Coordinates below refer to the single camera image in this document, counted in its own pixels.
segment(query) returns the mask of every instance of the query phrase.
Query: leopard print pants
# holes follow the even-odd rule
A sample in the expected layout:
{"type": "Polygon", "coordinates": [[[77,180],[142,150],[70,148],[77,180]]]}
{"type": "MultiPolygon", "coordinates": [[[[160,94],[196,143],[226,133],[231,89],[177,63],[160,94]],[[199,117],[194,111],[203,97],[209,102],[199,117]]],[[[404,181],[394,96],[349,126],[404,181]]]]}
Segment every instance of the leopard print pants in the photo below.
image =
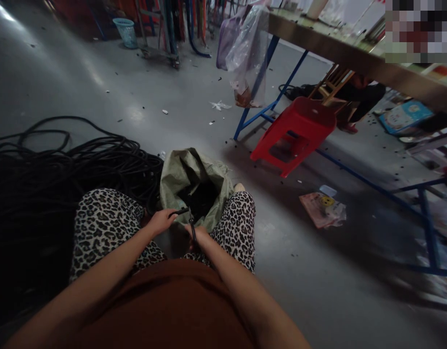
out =
{"type": "MultiPolygon", "coordinates": [[[[225,204],[222,218],[210,236],[242,265],[254,272],[254,200],[246,191],[234,193],[225,204]]],[[[73,282],[108,253],[131,238],[140,228],[143,207],[113,189],[95,189],[79,202],[70,280],[73,282]]],[[[183,258],[210,266],[204,254],[187,253],[183,258]]],[[[166,260],[151,241],[136,261],[132,272],[166,260]]]]}

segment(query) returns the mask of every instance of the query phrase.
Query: table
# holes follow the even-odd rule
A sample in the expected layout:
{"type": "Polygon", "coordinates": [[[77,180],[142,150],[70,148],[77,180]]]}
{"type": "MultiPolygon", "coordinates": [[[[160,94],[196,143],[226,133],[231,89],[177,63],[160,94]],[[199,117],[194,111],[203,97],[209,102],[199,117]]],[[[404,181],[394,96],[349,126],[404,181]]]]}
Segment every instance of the table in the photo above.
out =
{"type": "MultiPolygon", "coordinates": [[[[300,17],[299,14],[282,9],[273,10],[270,13],[268,31],[273,35],[273,37],[265,56],[267,64],[265,67],[262,67],[256,78],[251,92],[253,96],[259,89],[260,83],[266,72],[266,67],[270,64],[280,38],[304,48],[305,51],[288,78],[284,88],[278,95],[278,98],[274,102],[257,112],[247,121],[246,118],[250,108],[246,108],[244,110],[233,137],[235,140],[238,139],[239,133],[242,129],[249,126],[259,117],[273,123],[274,120],[265,113],[269,110],[274,110],[309,51],[345,66],[355,72],[366,75],[367,77],[381,82],[397,91],[421,100],[428,105],[433,106],[438,111],[447,112],[447,79],[437,80],[430,76],[423,75],[421,74],[421,70],[417,69],[415,66],[409,69],[402,64],[386,63],[384,59],[385,51],[383,50],[383,44],[371,45],[369,43],[356,40],[355,38],[344,37],[339,32],[335,33],[334,28],[331,28],[319,21],[312,21],[308,18],[300,17]]],[[[324,151],[317,149],[316,152],[422,219],[422,224],[425,228],[425,239],[427,242],[430,266],[422,267],[397,263],[399,266],[406,267],[417,272],[447,276],[447,269],[442,269],[440,265],[436,240],[438,232],[434,228],[426,196],[427,188],[430,188],[432,185],[445,183],[447,178],[441,178],[435,181],[400,188],[399,190],[395,190],[391,193],[370,182],[368,179],[346,166],[343,162],[337,161],[324,151]],[[415,210],[407,202],[394,195],[395,192],[409,190],[417,190],[420,211],[415,210]]]]}

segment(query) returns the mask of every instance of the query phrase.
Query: red plastic stool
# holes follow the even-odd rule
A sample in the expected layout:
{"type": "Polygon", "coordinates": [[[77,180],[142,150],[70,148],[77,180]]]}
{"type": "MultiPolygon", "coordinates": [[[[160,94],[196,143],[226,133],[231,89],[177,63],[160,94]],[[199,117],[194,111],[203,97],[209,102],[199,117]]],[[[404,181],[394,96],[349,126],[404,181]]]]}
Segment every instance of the red plastic stool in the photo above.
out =
{"type": "Polygon", "coordinates": [[[325,107],[318,101],[305,97],[296,98],[264,133],[251,160],[264,159],[282,170],[286,178],[310,153],[333,132],[336,127],[335,110],[325,107]],[[287,134],[297,134],[295,138],[287,134]],[[291,143],[291,154],[295,159],[286,163],[269,153],[270,148],[280,139],[291,143]]]}

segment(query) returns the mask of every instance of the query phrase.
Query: concrete floor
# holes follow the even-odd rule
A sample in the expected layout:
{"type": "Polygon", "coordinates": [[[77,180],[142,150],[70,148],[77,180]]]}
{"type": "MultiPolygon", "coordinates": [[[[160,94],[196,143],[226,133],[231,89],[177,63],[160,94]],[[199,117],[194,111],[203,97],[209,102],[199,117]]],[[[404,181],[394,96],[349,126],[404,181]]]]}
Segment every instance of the concrete floor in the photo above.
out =
{"type": "MultiPolygon", "coordinates": [[[[217,42],[210,45],[215,55],[217,42]]],[[[140,142],[150,153],[195,147],[225,162],[233,182],[243,182],[253,195],[256,274],[313,348],[447,348],[447,308],[402,297],[357,258],[357,249],[367,245],[397,249],[397,254],[405,250],[415,234],[422,234],[411,218],[317,154],[287,179],[264,163],[254,168],[249,151],[268,125],[257,121],[239,142],[231,140],[242,109],[211,109],[209,102],[233,104],[226,72],[215,68],[215,58],[198,57],[185,43],[176,71],[138,53],[120,41],[80,38],[43,5],[0,4],[0,135],[20,132],[42,118],[79,115],[140,142]],[[299,203],[298,195],[322,184],[337,189],[336,198],[347,205],[342,227],[316,230],[299,203]]],[[[299,57],[279,45],[267,75],[267,101],[276,98],[299,57]]],[[[328,68],[307,57],[293,84],[316,83],[328,68]]],[[[288,104],[283,103],[279,110],[288,104]]],[[[99,136],[74,122],[48,127],[70,131],[73,144],[99,136]]],[[[394,173],[404,162],[395,151],[402,147],[382,137],[379,124],[358,128],[356,136],[335,131],[324,148],[374,180],[397,185],[394,173]],[[384,171],[383,163],[396,168],[384,171]]],[[[29,145],[45,149],[59,141],[41,137],[29,145]]],[[[421,168],[417,162],[406,159],[404,166],[409,174],[402,184],[423,179],[414,174],[421,168]]],[[[170,249],[167,236],[160,244],[170,249]]]]}

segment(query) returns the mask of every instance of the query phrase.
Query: coiled black cable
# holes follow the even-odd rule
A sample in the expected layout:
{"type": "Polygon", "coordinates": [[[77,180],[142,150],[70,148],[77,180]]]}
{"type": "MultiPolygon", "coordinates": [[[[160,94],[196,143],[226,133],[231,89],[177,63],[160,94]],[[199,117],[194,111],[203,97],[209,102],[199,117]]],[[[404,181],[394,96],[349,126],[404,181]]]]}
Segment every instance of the coiled black cable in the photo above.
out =
{"type": "Polygon", "coordinates": [[[139,143],[78,116],[50,117],[0,138],[0,323],[66,286],[73,219],[81,197],[96,188],[121,191],[154,214],[163,161],[139,143]],[[38,128],[71,119],[106,134],[66,149],[70,133],[38,128]],[[55,149],[24,146],[29,136],[64,136],[55,149]],[[16,143],[9,139],[17,138],[16,143]]]}

